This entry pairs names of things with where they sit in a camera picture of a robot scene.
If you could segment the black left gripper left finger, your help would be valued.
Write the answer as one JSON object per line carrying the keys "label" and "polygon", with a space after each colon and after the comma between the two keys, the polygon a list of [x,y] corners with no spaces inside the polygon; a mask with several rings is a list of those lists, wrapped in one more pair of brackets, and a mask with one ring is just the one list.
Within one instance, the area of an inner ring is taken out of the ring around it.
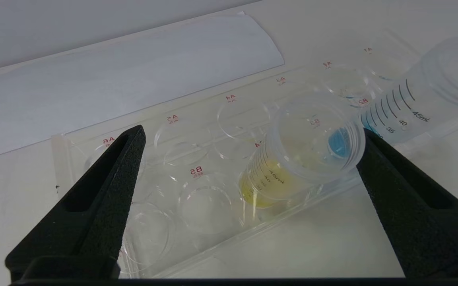
{"label": "black left gripper left finger", "polygon": [[11,281],[116,280],[147,136],[122,132],[5,259]]}

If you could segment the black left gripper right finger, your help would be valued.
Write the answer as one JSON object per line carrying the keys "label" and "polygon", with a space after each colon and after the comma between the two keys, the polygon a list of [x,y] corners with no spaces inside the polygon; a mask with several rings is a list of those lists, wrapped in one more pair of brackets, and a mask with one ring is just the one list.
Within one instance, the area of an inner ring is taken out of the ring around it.
{"label": "black left gripper right finger", "polygon": [[458,278],[458,199],[374,132],[357,165],[407,278]]}

